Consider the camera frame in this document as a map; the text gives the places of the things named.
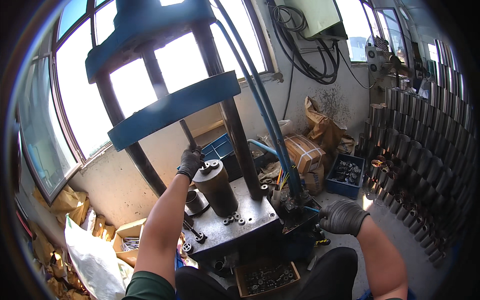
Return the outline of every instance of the crate of parts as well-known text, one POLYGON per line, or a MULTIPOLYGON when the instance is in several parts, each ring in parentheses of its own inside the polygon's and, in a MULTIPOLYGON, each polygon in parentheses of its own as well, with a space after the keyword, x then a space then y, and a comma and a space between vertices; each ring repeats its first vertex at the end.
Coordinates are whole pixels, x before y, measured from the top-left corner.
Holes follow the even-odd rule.
POLYGON ((327 192, 356 199, 362 185, 365 159, 339 153, 326 179, 327 192))
POLYGON ((260 264, 240 266, 235 269, 235 277, 241 298, 265 295, 300 280, 293 262, 263 261, 260 264))

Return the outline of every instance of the gray work glove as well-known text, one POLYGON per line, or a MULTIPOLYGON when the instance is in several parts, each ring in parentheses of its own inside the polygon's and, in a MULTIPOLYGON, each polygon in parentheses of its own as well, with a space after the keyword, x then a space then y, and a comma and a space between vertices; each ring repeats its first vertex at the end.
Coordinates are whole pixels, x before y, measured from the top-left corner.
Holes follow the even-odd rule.
POLYGON ((187 175, 191 183, 198 169, 202 167, 204 158, 205 154, 202 153, 200 146, 197 146, 195 149, 188 146, 181 155, 180 169, 177 174, 187 175))
POLYGON ((335 200, 318 213, 320 227, 335 234, 351 234, 356 237, 363 219, 370 213, 350 199, 335 200))

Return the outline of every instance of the blue crossbeam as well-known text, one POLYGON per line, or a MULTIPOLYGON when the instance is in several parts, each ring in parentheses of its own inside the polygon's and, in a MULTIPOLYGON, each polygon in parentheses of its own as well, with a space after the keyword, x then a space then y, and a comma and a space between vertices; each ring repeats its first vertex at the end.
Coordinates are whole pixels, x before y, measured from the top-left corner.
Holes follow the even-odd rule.
POLYGON ((117 151, 194 112, 240 94, 235 71, 209 77, 169 94, 126 118, 109 132, 117 151))
POLYGON ((141 58, 137 46, 148 42, 153 49, 163 48, 191 32, 192 23, 207 20, 212 24, 216 20, 208 0, 185 0, 168 6, 158 0, 117 0, 117 9, 115 30, 93 47, 85 60, 90 84, 96 82, 99 71, 112 73, 141 58))

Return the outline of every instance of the metal table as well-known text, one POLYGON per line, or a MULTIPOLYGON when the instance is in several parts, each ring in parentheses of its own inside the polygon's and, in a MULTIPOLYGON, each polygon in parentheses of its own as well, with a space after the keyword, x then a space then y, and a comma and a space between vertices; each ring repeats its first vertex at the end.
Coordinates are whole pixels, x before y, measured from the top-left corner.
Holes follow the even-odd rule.
POLYGON ((280 219, 266 196, 261 201, 254 201, 243 177, 231 182, 230 185, 239 202, 237 212, 245 219, 245 224, 239 225, 234 221, 229 225, 223 225, 222 221, 225 218, 217 216, 211 207, 208 208, 201 216, 194 218, 193 225, 195 230, 203 232, 208 237, 205 243, 195 242, 191 231, 183 231, 186 241, 193 245, 193 252, 189 254, 192 259, 201 261, 223 257, 234 252, 239 243, 253 242, 257 237, 265 237, 268 231, 281 232, 280 219))

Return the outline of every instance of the pile of metal rods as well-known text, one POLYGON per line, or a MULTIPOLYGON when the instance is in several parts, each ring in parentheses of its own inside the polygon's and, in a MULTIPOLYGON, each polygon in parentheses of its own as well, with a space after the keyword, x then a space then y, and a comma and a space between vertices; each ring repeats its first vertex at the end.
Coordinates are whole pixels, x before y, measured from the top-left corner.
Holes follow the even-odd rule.
POLYGON ((430 99, 386 88, 372 104, 355 155, 369 162, 364 189, 409 227, 435 267, 463 230, 474 200, 473 110, 434 85, 430 99))
POLYGON ((122 251, 131 251, 131 250, 138 249, 139 243, 140 243, 140 238, 122 238, 120 246, 122 251))

